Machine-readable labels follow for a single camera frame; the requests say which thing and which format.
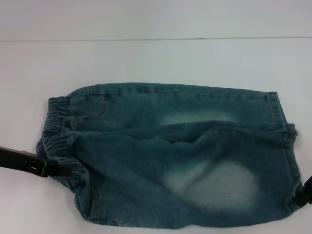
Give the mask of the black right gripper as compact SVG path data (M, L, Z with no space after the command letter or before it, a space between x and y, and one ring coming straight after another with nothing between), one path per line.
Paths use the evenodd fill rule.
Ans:
M294 202L296 204L312 203L312 176L304 183L303 187L296 189Z

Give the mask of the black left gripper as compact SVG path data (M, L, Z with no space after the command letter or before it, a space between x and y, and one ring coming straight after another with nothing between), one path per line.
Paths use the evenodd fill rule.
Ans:
M54 161L41 161L36 155L0 147L0 166L3 168L32 173L40 177L65 176L72 173L71 167L62 166Z

